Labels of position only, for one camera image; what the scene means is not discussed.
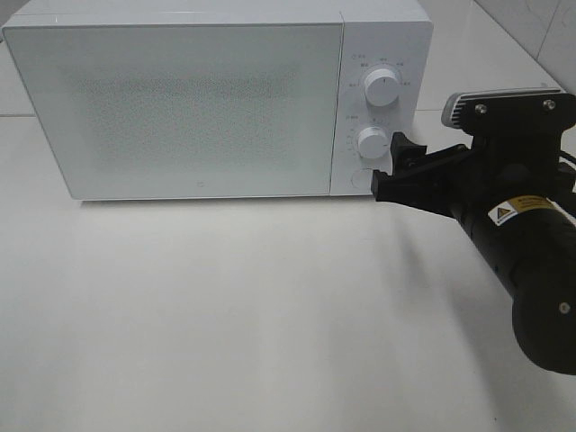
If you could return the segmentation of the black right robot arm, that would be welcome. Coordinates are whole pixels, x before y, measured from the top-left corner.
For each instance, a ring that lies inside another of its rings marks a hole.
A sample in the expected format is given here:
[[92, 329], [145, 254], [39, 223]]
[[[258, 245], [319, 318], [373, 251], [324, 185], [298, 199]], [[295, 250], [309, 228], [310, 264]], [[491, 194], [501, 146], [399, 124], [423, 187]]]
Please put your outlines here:
[[374, 171], [376, 201], [456, 220], [512, 299], [526, 357], [575, 373], [575, 225], [564, 214], [575, 174], [555, 148], [476, 137], [434, 153], [396, 132], [392, 172]]

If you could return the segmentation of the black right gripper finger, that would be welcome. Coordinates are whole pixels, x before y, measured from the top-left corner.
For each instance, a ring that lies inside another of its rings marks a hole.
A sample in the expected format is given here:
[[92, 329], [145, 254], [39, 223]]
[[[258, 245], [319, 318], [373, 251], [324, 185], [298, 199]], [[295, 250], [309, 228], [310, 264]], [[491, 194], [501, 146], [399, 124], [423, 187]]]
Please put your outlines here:
[[432, 169], [453, 162], [468, 152], [464, 144], [456, 144], [428, 153], [428, 147], [417, 144], [402, 132], [394, 132], [391, 139], [392, 175], [400, 176], [412, 170]]
[[380, 203], [397, 203], [441, 216], [452, 216], [452, 186], [445, 169], [411, 169], [395, 175], [374, 170], [373, 198]]

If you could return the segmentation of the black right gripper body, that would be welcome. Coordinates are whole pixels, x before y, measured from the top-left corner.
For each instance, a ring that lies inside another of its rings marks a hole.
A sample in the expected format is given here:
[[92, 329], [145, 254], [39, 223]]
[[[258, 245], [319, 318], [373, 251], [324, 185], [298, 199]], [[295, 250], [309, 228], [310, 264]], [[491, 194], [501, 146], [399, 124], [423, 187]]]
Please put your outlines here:
[[433, 212], [462, 225], [561, 225], [561, 132], [475, 137], [433, 156]]

